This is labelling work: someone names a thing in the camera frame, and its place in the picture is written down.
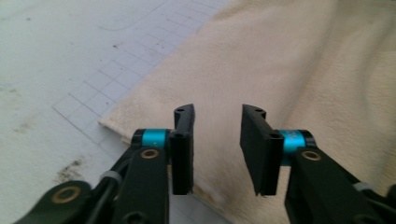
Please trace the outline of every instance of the cloth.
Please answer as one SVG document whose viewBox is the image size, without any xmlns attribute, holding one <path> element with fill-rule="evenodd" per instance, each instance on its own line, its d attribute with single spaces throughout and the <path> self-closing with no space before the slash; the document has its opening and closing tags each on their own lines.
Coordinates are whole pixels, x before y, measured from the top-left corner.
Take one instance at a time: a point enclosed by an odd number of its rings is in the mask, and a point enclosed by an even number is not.
<svg viewBox="0 0 396 224">
<path fill-rule="evenodd" d="M 232 223 L 287 223 L 278 192 L 256 197 L 239 135 L 242 104 L 275 129 L 307 129 L 350 173 L 396 183 L 396 4 L 239 0 L 163 61 L 100 123 L 130 139 L 172 128 L 194 104 L 196 193 Z"/>
</svg>

